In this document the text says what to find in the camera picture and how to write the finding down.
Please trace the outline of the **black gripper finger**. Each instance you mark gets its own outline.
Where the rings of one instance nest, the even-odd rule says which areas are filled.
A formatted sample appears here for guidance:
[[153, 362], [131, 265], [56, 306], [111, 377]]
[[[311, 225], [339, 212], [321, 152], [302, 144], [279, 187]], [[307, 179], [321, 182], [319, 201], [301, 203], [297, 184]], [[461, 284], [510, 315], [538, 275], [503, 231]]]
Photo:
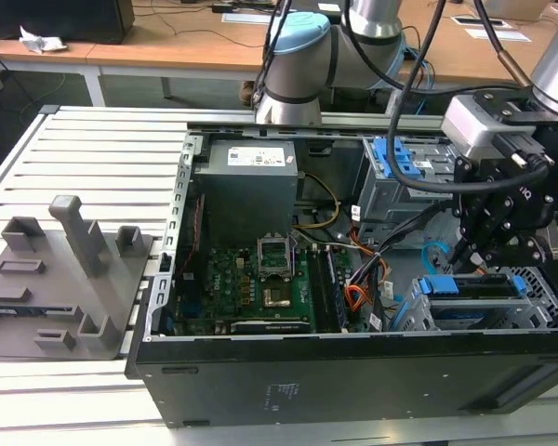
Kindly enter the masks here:
[[[517, 173], [513, 162], [501, 159], [473, 161], [459, 156], [454, 180], [470, 184], [509, 179]], [[479, 265], [508, 267], [516, 259], [517, 249], [509, 247], [512, 235], [504, 227], [514, 207], [512, 191], [486, 191], [453, 195], [453, 214], [459, 218], [460, 238], [448, 263], [455, 273], [470, 273]]]
[[508, 241], [492, 242], [481, 250], [488, 267], [541, 267], [558, 262], [558, 227], [521, 231]]

